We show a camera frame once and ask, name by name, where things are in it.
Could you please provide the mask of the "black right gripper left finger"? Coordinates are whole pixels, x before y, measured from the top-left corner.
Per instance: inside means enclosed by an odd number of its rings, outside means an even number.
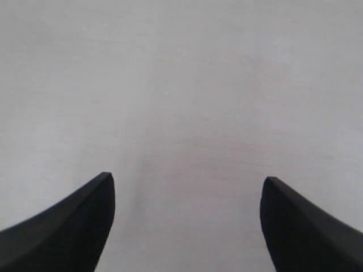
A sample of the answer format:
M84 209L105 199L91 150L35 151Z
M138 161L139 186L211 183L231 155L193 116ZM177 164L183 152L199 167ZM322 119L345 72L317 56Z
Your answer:
M115 217L102 172L69 196L1 231L1 271L95 271Z

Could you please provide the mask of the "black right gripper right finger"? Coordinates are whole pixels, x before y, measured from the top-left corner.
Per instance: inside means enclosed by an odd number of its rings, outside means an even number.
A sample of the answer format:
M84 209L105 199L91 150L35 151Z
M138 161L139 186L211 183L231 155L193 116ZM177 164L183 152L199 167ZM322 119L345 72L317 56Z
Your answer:
M267 177L260 222L276 271L362 271L362 232L277 177Z

